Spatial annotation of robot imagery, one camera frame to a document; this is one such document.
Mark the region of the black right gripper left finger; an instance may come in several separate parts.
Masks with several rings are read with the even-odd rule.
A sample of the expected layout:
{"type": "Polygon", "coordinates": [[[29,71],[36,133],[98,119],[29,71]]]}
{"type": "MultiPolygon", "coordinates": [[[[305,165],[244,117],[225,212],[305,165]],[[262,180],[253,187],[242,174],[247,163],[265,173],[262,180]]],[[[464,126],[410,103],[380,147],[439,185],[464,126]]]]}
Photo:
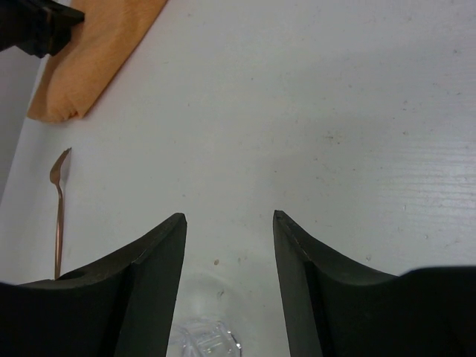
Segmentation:
{"type": "Polygon", "coordinates": [[[3,283],[1,354],[165,356],[186,234],[176,213],[57,280],[3,283]]]}

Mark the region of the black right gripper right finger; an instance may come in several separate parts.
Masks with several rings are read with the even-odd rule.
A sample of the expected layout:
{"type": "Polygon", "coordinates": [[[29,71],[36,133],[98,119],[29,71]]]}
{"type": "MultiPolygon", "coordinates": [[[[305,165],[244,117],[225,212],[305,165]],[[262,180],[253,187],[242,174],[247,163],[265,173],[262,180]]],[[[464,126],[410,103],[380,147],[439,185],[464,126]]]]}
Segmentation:
{"type": "Polygon", "coordinates": [[[292,356],[473,356],[475,268],[400,276],[344,256],[278,210],[274,251],[292,356]]]}

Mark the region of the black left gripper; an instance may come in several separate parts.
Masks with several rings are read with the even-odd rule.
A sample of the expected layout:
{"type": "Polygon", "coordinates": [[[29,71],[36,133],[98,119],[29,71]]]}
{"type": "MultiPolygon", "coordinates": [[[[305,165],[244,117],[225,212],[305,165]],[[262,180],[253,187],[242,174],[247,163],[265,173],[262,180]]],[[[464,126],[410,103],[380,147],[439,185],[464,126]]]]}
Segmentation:
{"type": "Polygon", "coordinates": [[[84,19],[84,12],[55,1],[1,0],[1,50],[17,47],[38,58],[54,56],[84,19]]]}

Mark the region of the orange cloth napkin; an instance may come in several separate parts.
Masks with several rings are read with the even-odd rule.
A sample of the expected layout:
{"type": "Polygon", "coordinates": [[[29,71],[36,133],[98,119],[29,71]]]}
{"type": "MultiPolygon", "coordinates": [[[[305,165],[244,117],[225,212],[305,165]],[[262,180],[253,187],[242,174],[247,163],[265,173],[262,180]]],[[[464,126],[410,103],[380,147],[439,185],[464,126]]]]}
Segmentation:
{"type": "Polygon", "coordinates": [[[62,123],[84,118],[140,44],[166,0],[82,0],[71,7],[84,21],[48,59],[27,111],[30,119],[62,123]]]}

